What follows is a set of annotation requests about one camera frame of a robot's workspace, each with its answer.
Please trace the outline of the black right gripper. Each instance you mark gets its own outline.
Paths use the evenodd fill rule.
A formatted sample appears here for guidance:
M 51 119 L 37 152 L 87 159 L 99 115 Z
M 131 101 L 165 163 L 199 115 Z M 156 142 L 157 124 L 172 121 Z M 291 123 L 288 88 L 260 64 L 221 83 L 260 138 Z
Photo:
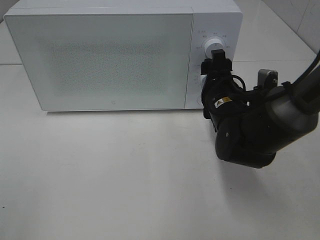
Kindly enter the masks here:
M 201 92 L 203 116 L 211 120 L 215 132 L 224 119 L 238 116 L 250 109 L 245 99 L 246 85 L 242 78 L 232 74 L 232 61 L 223 49 L 211 51 L 200 66 L 200 74 L 206 75 Z

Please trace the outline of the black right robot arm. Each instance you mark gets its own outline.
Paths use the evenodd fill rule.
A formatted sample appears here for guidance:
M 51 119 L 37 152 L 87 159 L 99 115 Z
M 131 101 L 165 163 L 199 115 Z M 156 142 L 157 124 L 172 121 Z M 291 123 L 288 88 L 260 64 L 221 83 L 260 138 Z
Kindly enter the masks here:
M 247 90 L 232 74 L 232 61 L 213 50 L 200 68 L 204 118 L 212 122 L 219 159 L 260 169 L 277 152 L 312 132 L 320 112 L 320 59 L 294 82 L 278 82 L 278 73 L 261 69 L 257 84 Z

